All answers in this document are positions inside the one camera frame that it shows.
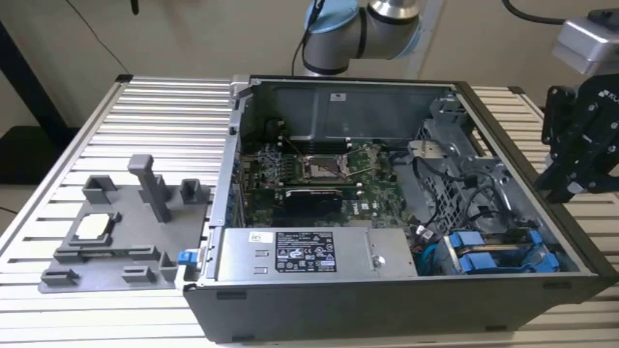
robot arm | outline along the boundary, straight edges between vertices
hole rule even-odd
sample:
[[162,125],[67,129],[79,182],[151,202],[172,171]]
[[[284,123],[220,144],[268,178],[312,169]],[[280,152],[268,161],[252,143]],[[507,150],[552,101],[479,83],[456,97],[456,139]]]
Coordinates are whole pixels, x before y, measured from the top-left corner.
[[306,28],[303,64],[306,75],[339,75],[351,59],[391,59],[410,53],[419,32],[418,0],[324,0],[316,21]]
[[536,187],[550,202],[566,203],[586,191],[619,191],[610,174],[619,163],[619,9],[566,20],[552,53],[594,75],[578,90],[552,86],[547,95],[542,142],[551,146],[551,164]]

open computer tower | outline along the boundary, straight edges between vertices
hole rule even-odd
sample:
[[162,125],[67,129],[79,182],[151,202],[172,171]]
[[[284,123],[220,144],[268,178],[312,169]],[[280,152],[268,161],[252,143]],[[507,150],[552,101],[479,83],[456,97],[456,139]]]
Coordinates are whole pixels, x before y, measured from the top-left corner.
[[252,76],[220,173],[212,341],[514,331],[618,279],[466,83]]

white wall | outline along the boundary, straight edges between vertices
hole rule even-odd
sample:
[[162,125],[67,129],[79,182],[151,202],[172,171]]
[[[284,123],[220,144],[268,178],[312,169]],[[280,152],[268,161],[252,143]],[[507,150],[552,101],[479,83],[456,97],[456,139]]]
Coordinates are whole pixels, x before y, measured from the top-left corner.
[[[231,77],[288,74],[310,0],[72,0],[104,43],[135,75]],[[583,77],[551,56],[558,26],[526,22],[499,0],[443,0],[444,9],[419,78],[522,86],[538,102],[547,86]],[[534,14],[579,16],[618,0],[514,0]],[[0,0],[0,20],[74,125],[88,118],[122,73],[64,0]],[[354,61],[350,76],[406,78],[408,59]],[[0,132],[31,124],[0,78]]]
[[[514,0],[523,12],[546,17],[583,17],[618,0]],[[586,77],[551,54],[559,25],[515,17],[499,0],[447,0],[420,71],[423,79],[464,80],[478,86],[520,86],[544,103],[554,84]]]
[[[142,0],[139,16],[128,0],[72,3],[135,75],[290,74],[306,0]],[[0,20],[60,113],[79,125],[122,68],[64,0],[1,0]],[[350,74],[398,78],[406,67],[406,60],[355,62]]]

sticker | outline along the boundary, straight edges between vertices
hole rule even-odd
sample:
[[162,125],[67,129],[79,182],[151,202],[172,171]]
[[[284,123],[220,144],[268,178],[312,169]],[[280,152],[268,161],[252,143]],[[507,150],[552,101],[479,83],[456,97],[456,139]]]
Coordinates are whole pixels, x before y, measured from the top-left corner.
[[250,232],[250,243],[272,243],[272,232]]
[[430,230],[427,230],[427,231],[424,232],[424,234],[422,234],[422,238],[423,238],[423,239],[430,239],[430,238],[432,238],[434,235],[435,235],[434,232],[430,231]]
[[338,271],[332,232],[276,232],[275,245],[278,272]]
[[331,93],[331,102],[344,102],[347,100],[346,93]]

gray block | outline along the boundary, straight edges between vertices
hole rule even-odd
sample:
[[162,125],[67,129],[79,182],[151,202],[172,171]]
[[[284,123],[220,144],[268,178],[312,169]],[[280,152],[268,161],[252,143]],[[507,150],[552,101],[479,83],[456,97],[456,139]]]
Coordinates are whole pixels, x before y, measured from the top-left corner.
[[186,204],[206,204],[210,193],[204,194],[199,179],[183,179],[182,197]]
[[82,192],[91,204],[110,204],[106,191],[116,191],[116,185],[110,175],[91,175]]
[[159,250],[154,245],[136,245],[132,246],[132,251],[128,252],[128,256],[132,260],[158,260],[160,258]]
[[127,168],[128,172],[139,179],[143,187],[140,196],[150,204],[156,220],[160,223],[167,223],[172,215],[166,205],[166,194],[162,192],[160,182],[154,175],[154,157],[150,154],[134,154]]
[[79,276],[71,268],[50,268],[40,276],[40,280],[48,286],[74,286],[78,278]]
[[82,240],[74,237],[68,242],[71,247],[108,247],[112,244],[112,237],[106,233],[99,239]]
[[162,258],[159,260],[159,271],[167,281],[175,281],[178,265],[176,262],[171,261],[166,252],[162,254]]
[[152,283],[156,280],[148,266],[128,266],[123,268],[122,278],[127,283]]
[[[186,204],[180,186],[170,186],[167,205],[174,219],[163,224],[154,219],[150,206],[143,204],[140,188],[123,185],[116,191],[107,192],[111,204],[84,202],[51,262],[51,268],[71,268],[79,274],[79,281],[71,286],[50,286],[42,281],[40,292],[118,291],[136,286],[142,289],[175,288],[175,257],[180,251],[199,248],[208,203]],[[208,188],[202,187],[202,190],[208,196]],[[79,221],[98,213],[111,214],[111,219],[118,220],[108,233],[111,244],[72,246]],[[120,275],[128,266],[148,266],[154,281],[127,283]]]
[[[156,186],[159,187],[159,190],[162,192],[162,195],[164,196],[166,202],[170,201],[171,199],[171,190],[168,189],[166,185],[166,180],[164,176],[162,174],[155,175],[155,180],[156,180]],[[148,203],[148,197],[144,195],[144,190],[139,190],[139,196],[143,198],[143,202]]]

